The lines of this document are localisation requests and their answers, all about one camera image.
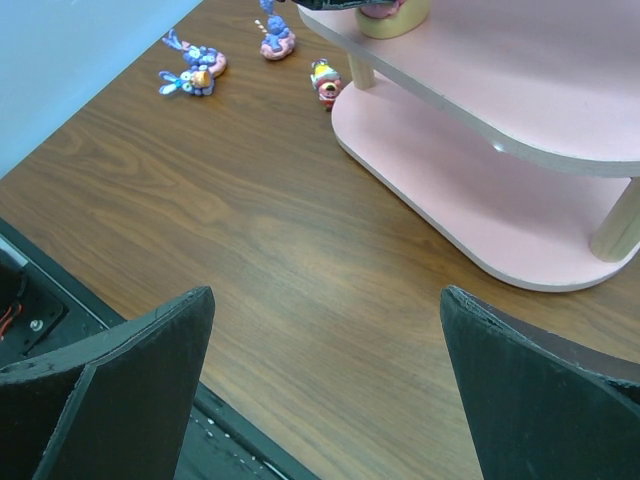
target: light blue wall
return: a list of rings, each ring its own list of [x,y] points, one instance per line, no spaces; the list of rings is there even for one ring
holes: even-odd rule
[[[0,0],[0,178],[201,0]]]

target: rounded shelf edge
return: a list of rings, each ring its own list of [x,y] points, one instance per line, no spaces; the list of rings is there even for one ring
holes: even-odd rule
[[[465,123],[475,130],[485,140],[494,146],[496,150],[509,153],[515,157],[540,165],[542,167],[563,172],[567,174],[585,175],[602,178],[629,178],[640,177],[640,157],[638,159],[609,159],[601,160],[595,158],[585,158],[570,156],[545,150],[542,147],[531,145],[518,140],[499,130],[483,119],[477,117],[472,112],[456,104],[450,99],[428,86],[422,84],[385,60],[372,54],[369,50],[358,45],[356,42],[334,30],[326,27],[321,22],[313,18],[307,9],[298,7],[302,22],[312,31],[321,35],[327,41],[337,45],[347,53],[354,55],[367,63],[375,71],[380,72],[394,83],[407,90],[411,94],[426,101],[434,107],[447,112],[453,118]]]
[[[390,102],[394,124],[376,121]],[[640,249],[615,263],[589,249],[628,180],[565,175],[509,158],[380,75],[371,89],[347,86],[332,123],[347,153],[504,283],[582,290],[614,276]]]

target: pink donut figurine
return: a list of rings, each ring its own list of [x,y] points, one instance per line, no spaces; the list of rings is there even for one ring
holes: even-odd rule
[[[280,15],[273,9],[273,0],[260,0],[262,10],[269,15],[267,27],[256,20],[255,24],[264,33],[260,54],[267,60],[282,60],[296,48],[296,36]]]

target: clay toy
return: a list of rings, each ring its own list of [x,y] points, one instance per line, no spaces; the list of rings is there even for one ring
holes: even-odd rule
[[[208,96],[213,93],[215,80],[207,65],[193,65],[189,70],[182,72],[179,77],[166,70],[158,75],[170,82],[160,87],[159,91],[162,95],[170,95],[177,90],[196,96]]]
[[[227,68],[227,57],[223,53],[212,47],[196,47],[189,42],[181,41],[173,28],[162,41],[170,48],[182,52],[182,58],[189,66],[206,65],[214,78],[220,76]]]
[[[326,58],[321,58],[311,64],[313,73],[311,74],[311,85],[318,92],[318,99],[327,112],[333,109],[338,95],[342,91],[342,78],[334,70]]]
[[[276,15],[273,0],[260,0],[260,7],[269,16],[267,27],[256,20],[265,37],[260,45],[260,54],[267,60],[282,60],[296,47],[296,36],[280,15]]]

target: yellow object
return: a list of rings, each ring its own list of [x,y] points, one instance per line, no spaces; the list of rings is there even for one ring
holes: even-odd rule
[[[328,63],[319,63],[316,65],[316,68],[314,68],[313,75],[319,77],[331,70],[333,70],[333,68],[331,68]]]
[[[211,85],[211,75],[206,71],[195,72],[191,77],[191,83],[193,83],[196,88],[207,88]]]
[[[425,21],[431,10],[431,0],[407,0],[398,12],[387,18],[371,18],[356,9],[356,21],[367,37],[385,40],[399,37]]]

